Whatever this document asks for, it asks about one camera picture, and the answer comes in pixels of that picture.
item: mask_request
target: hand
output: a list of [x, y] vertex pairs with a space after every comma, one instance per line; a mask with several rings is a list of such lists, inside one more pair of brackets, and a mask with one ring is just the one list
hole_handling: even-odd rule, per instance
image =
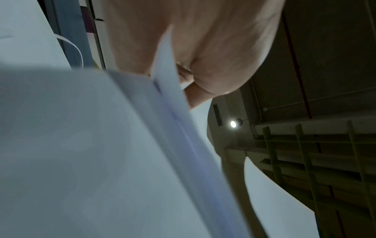
[[103, 0], [121, 71], [148, 74], [162, 34], [173, 49], [191, 108], [243, 85], [270, 50], [284, 0]]

